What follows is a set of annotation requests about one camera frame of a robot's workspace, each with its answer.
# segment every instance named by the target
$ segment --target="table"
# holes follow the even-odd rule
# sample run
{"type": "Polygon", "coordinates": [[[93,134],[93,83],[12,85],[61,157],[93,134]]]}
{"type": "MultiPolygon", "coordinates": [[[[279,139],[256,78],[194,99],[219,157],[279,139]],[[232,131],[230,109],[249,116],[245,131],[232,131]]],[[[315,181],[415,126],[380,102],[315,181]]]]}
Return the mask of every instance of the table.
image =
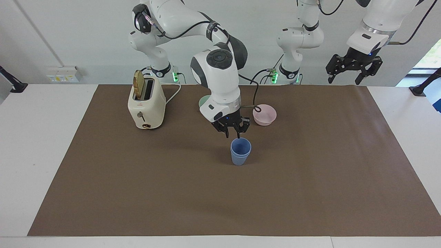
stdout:
{"type": "MultiPolygon", "coordinates": [[[[25,237],[72,141],[95,85],[31,85],[0,105],[0,244],[5,247],[437,247],[441,238],[344,237],[25,237]]],[[[369,87],[378,107],[438,211],[441,209],[439,164],[440,115],[407,88],[369,87]]]]}

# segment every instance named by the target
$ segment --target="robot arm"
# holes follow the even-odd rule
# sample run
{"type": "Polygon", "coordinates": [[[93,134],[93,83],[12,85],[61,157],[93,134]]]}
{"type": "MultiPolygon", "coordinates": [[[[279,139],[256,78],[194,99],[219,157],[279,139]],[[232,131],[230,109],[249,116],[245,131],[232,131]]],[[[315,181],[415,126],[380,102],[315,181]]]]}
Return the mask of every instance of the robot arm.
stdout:
{"type": "Polygon", "coordinates": [[[238,75],[247,61],[245,45],[204,13],[187,8],[182,0],[141,3],[133,9],[133,18],[138,31],[131,33],[131,44],[150,58],[152,72],[159,78],[170,74],[171,64],[167,53],[158,45],[195,35],[205,36],[215,44],[191,60],[196,82],[212,93],[200,111],[227,136],[228,127],[234,127],[238,136],[246,132],[249,119],[240,116],[238,75]]]}
{"type": "Polygon", "coordinates": [[[320,11],[316,0],[299,1],[299,21],[302,27],[289,27],[282,30],[277,37],[277,44],[283,49],[284,58],[278,73],[288,83],[294,83],[303,60],[300,48],[319,47],[325,38],[323,30],[319,27],[318,17],[320,11]]]}
{"type": "Polygon", "coordinates": [[[367,6],[367,13],[360,27],[349,38],[349,50],[344,57],[335,54],[326,66],[329,83],[335,76],[344,71],[359,71],[355,80],[359,85],[368,76],[376,75],[383,61],[377,56],[380,49],[386,46],[396,31],[401,27],[404,18],[420,4],[421,0],[357,0],[367,6]]]}

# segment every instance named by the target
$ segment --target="brown table surface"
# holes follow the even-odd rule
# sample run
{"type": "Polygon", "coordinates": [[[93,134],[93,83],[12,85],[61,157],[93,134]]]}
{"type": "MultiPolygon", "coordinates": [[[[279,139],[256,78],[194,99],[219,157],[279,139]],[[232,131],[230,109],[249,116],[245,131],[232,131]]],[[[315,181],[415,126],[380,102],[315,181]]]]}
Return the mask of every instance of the brown table surface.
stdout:
{"type": "MultiPolygon", "coordinates": [[[[164,87],[170,96],[175,88],[164,87]]],[[[241,87],[248,105],[254,87],[241,87]]],[[[128,85],[101,85],[30,236],[441,236],[441,217],[366,87],[261,87],[277,110],[230,139],[183,86],[161,128],[135,127],[128,85]]],[[[252,116],[244,109],[243,116],[252,116]]]]}

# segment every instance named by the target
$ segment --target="white electrical box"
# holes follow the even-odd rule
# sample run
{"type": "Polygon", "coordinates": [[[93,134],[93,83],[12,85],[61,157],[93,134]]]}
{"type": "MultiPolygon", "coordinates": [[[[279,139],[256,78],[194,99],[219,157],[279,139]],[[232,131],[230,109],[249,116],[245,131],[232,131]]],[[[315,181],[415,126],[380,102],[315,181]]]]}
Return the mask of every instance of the white electrical box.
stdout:
{"type": "Polygon", "coordinates": [[[82,79],[75,66],[50,67],[47,77],[51,83],[79,83],[82,79]]]}

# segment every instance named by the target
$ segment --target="green connector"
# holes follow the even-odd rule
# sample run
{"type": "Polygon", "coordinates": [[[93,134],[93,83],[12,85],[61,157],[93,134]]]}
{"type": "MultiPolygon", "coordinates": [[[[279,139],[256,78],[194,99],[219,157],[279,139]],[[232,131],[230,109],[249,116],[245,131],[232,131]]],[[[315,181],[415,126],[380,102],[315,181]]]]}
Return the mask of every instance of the green connector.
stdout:
{"type": "Polygon", "coordinates": [[[279,78],[279,73],[274,72],[273,77],[271,78],[271,82],[273,84],[276,84],[277,83],[277,78],[279,78]]]}
{"type": "Polygon", "coordinates": [[[173,72],[173,80],[174,80],[175,82],[178,82],[178,81],[179,81],[179,76],[178,76],[175,72],[173,72]]]}

